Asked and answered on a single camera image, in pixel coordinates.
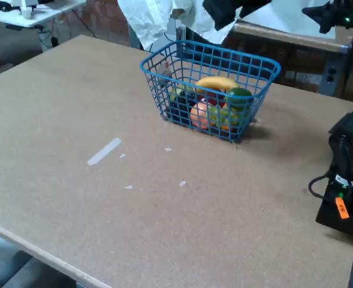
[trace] wire basket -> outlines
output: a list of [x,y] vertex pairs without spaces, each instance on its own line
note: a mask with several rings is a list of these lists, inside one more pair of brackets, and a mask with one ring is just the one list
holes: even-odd
[[[265,57],[182,40],[153,53],[141,69],[162,119],[238,142],[281,66]],[[210,76],[218,77],[197,85]]]

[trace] table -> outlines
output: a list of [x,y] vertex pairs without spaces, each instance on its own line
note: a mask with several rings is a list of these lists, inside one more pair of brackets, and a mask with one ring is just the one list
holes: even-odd
[[[50,19],[53,19],[66,11],[75,10],[85,4],[86,0],[55,0],[52,3],[38,5],[32,13],[31,19],[23,18],[19,10],[11,10],[9,12],[0,11],[0,22],[24,28],[33,28],[35,25],[47,23]],[[51,38],[49,37],[50,31],[43,29],[38,35],[44,52],[52,45]],[[9,67],[2,67],[0,72],[3,72],[8,68]]]
[[81,36],[0,75],[0,236],[89,287],[346,287],[306,187],[353,103],[274,84],[235,147],[160,119],[147,55]]
[[334,95],[343,73],[346,73],[346,83],[352,68],[353,29],[336,27],[336,39],[327,39],[290,34],[238,21],[234,25],[233,31],[325,51],[327,53],[327,63],[324,67],[323,77],[318,88],[320,94]]

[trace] orange label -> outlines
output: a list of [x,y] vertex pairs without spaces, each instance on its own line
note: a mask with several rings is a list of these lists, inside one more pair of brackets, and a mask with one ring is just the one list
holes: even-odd
[[341,197],[336,197],[337,210],[339,210],[340,217],[342,219],[349,218],[348,211],[346,210],[344,200]]

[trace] cable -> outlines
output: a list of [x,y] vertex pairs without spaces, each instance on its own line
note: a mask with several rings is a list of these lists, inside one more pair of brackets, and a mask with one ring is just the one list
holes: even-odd
[[169,42],[173,42],[173,40],[169,39],[165,33],[164,33],[164,37],[165,37]]
[[81,21],[81,23],[87,28],[87,30],[90,31],[90,33],[91,33],[96,39],[98,39],[98,37],[96,37],[96,35],[92,32],[92,30],[90,29],[90,27],[88,27],[87,24],[85,24],[85,22],[82,20],[82,18],[80,18],[80,16],[79,16],[78,14],[76,14],[74,10],[73,10],[73,13],[76,15],[76,17],[78,17],[79,21]]
[[59,9],[63,13],[64,19],[66,20],[68,31],[70,32],[70,35],[68,36],[68,39],[70,40],[73,37],[73,32],[71,31],[70,21],[68,21],[67,14],[61,8],[59,8]]
[[318,182],[318,181],[320,181],[320,180],[323,180],[323,179],[327,178],[327,177],[328,177],[328,174],[329,174],[329,171],[327,171],[327,173],[324,174],[324,175],[322,175],[322,176],[313,178],[313,179],[308,183],[308,190],[309,190],[309,192],[310,192],[312,195],[314,195],[316,198],[323,199],[324,196],[323,196],[323,195],[320,195],[320,194],[318,194],[318,193],[316,193],[316,192],[314,192],[314,191],[312,190],[312,186],[314,185],[314,183],[316,183],[316,182]]

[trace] yellow banana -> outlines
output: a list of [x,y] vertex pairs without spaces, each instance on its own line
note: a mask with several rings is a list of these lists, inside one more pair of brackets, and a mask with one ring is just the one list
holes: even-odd
[[[221,76],[211,76],[202,78],[196,83],[196,86],[227,91],[239,87],[239,85],[232,79]],[[203,93],[204,91],[202,89],[197,89],[197,92]]]

